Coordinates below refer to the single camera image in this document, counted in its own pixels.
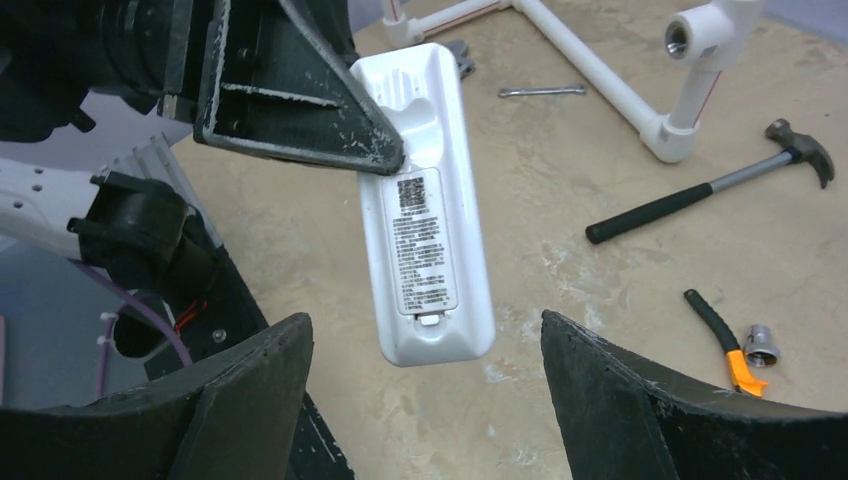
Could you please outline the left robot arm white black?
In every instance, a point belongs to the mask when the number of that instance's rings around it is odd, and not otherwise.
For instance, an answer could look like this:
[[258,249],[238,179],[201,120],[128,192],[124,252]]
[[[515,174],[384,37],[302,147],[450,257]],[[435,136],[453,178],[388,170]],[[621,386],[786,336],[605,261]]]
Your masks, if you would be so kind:
[[[343,1],[5,1],[1,138],[92,131],[92,93],[187,124],[196,142],[311,167],[390,175],[398,131],[352,76]],[[126,290],[191,301],[222,271],[175,181],[1,163],[1,232],[100,268]]]

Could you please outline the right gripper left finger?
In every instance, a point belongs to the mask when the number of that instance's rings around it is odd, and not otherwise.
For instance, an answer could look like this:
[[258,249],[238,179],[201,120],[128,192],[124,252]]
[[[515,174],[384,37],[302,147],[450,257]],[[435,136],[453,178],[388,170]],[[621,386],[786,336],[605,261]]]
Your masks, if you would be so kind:
[[313,354],[294,314],[83,407],[1,412],[5,479],[283,479]]

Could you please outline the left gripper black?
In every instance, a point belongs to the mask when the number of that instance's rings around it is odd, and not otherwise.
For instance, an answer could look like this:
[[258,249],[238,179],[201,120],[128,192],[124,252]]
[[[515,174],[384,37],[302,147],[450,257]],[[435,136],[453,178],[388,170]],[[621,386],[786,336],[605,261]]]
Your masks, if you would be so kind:
[[210,147],[391,175],[397,129],[353,76],[345,1],[90,1],[93,88]]

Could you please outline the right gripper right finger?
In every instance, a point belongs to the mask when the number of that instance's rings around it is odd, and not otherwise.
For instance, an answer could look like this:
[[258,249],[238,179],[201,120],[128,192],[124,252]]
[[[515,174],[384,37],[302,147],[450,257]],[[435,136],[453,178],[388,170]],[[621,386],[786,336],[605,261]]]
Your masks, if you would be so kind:
[[551,310],[541,353],[576,479],[843,479],[847,417],[736,393]]

